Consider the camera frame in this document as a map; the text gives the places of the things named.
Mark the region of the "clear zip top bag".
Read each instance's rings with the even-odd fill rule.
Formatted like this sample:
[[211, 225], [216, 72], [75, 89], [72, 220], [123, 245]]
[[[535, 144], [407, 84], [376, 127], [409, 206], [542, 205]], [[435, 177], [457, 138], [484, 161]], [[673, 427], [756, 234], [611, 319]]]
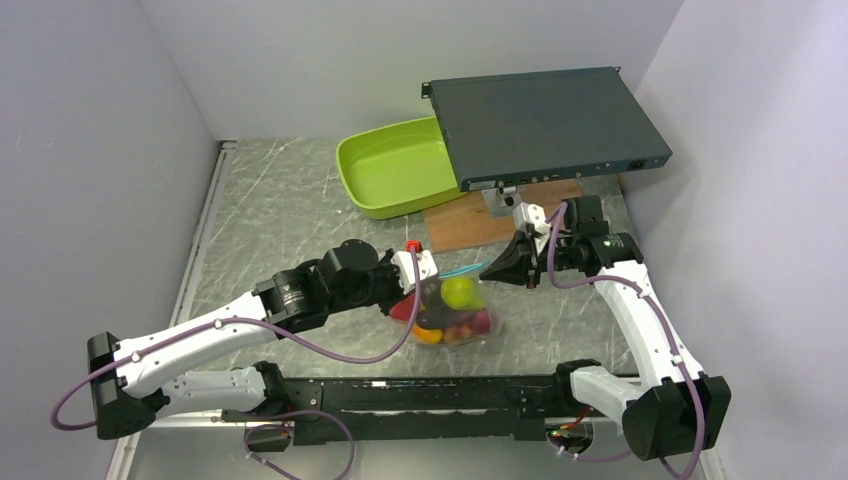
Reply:
[[424, 282], [411, 331], [414, 341], [452, 347], [500, 333], [494, 304], [474, 276], [483, 266], [472, 264]]

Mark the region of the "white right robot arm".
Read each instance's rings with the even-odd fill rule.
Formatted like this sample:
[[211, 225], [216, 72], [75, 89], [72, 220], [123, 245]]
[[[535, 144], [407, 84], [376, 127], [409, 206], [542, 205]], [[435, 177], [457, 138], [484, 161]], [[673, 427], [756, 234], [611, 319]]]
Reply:
[[546, 276], [567, 290], [557, 273], [584, 274], [573, 287], [600, 294], [637, 366], [639, 382], [632, 384], [596, 360], [559, 364], [550, 391], [555, 409], [574, 415], [588, 408], [615, 421], [641, 460], [666, 464], [689, 454], [696, 463], [718, 440], [731, 390], [723, 377], [705, 372], [675, 331], [636, 241], [611, 231], [595, 195], [567, 199], [552, 213], [521, 203], [512, 216], [516, 232], [481, 279], [533, 288]]

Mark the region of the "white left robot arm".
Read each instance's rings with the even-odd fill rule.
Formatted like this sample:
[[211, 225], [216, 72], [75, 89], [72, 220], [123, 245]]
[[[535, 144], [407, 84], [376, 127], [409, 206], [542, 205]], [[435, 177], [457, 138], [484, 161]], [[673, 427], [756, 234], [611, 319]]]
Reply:
[[418, 243], [379, 254], [350, 239], [322, 257], [282, 270], [206, 315], [146, 336], [104, 332], [88, 341], [93, 426], [101, 440], [139, 432], [156, 420], [205, 410], [230, 410], [272, 420], [293, 408], [280, 368], [268, 361], [229, 371], [202, 370], [218, 357], [290, 339], [325, 358], [354, 364], [302, 333], [337, 313], [377, 306], [383, 314], [420, 293], [437, 274]]

